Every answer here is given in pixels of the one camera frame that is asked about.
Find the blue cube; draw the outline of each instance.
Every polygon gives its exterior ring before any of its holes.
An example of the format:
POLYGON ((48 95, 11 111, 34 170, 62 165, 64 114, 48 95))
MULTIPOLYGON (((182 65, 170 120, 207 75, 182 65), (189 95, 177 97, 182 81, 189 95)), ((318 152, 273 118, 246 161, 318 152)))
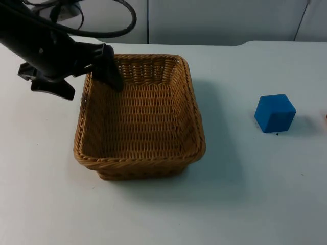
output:
POLYGON ((255 119, 264 133, 287 131, 296 110, 285 94, 262 96, 255 119))

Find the basket rim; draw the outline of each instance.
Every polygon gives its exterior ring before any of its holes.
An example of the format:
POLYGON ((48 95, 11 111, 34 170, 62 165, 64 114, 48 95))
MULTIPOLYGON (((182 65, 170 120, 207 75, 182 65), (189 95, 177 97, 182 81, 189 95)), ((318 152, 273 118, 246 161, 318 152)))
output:
POLYGON ((192 154, 187 155, 187 156, 155 157, 155 158, 142 158, 142 159, 140 159, 140 158, 112 158, 112 157, 99 158, 99 157, 88 156, 88 155, 82 153, 81 146, 82 146, 82 142, 84 139, 84 134, 81 134, 81 132, 82 132, 82 129, 85 127, 85 118, 86 118, 86 113, 87 113, 86 108, 88 107, 88 102, 89 102, 88 98, 90 96, 90 89, 86 89, 86 87, 90 86, 90 83, 87 82, 87 80, 88 79, 92 80, 91 73, 88 73, 85 78, 83 94, 82 94, 82 98, 81 98, 80 113, 79 113, 79 117, 78 117, 76 133, 75 133, 74 157, 76 158, 76 160, 79 163, 81 163, 82 165, 89 167, 89 168, 94 167, 95 166, 94 164, 96 163, 97 169, 103 168, 103 167, 108 167, 109 165, 110 166, 119 165, 121 167, 122 165, 124 165, 123 163, 127 163, 129 166, 133 166, 133 165, 138 165, 140 162, 152 162, 153 165, 156 165, 157 163, 172 162, 172 161, 176 161, 176 160, 183 160, 185 162, 193 162, 193 161, 199 160, 203 156, 205 149, 206 149, 205 136, 204 136, 203 125, 199 123, 199 122, 202 122, 202 117, 201 117, 198 105, 196 103, 196 98, 195 98, 195 94, 194 94, 194 90, 193 90, 192 78, 191 78, 188 63, 186 62, 186 60, 183 57, 181 57, 179 55, 115 54, 115 58, 135 59, 135 57, 140 57, 140 59, 172 58, 172 59, 177 59, 179 62, 182 63, 182 65, 183 65, 182 68, 186 74, 186 85, 188 88, 188 93, 191 95, 192 105, 190 105, 190 109, 192 109, 192 113, 195 116, 197 137, 200 138, 199 146, 196 148, 196 150, 192 154))

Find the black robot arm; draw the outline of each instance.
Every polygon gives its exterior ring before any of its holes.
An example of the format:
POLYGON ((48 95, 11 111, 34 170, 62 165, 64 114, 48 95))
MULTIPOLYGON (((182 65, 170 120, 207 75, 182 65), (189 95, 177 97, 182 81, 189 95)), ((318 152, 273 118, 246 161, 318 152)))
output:
POLYGON ((89 72, 116 91, 123 89, 111 46, 75 42, 66 32, 25 18, 24 12, 31 14, 21 0, 0 0, 0 43, 26 61, 18 75, 31 80, 32 91, 72 100, 75 90, 65 78, 89 72))

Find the wicker basket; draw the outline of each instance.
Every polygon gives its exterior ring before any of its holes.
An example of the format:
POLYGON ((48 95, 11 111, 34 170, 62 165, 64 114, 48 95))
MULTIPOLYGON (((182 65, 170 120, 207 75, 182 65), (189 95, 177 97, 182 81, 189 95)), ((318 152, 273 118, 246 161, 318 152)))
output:
POLYGON ((123 92, 86 76, 74 142, 80 164, 105 180, 182 172, 205 152, 187 62, 175 55, 116 55, 123 92))

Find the table surface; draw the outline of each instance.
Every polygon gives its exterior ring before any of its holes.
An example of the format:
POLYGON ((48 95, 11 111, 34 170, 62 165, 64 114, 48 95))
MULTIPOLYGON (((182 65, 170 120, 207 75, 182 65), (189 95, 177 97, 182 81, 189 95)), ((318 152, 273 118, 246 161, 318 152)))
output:
POLYGON ((73 157, 84 76, 72 102, 33 93, 0 46, 0 244, 326 244, 327 43, 113 47, 188 61, 205 156, 174 178, 101 180, 73 157), (259 98, 280 93, 297 115, 263 134, 259 98))

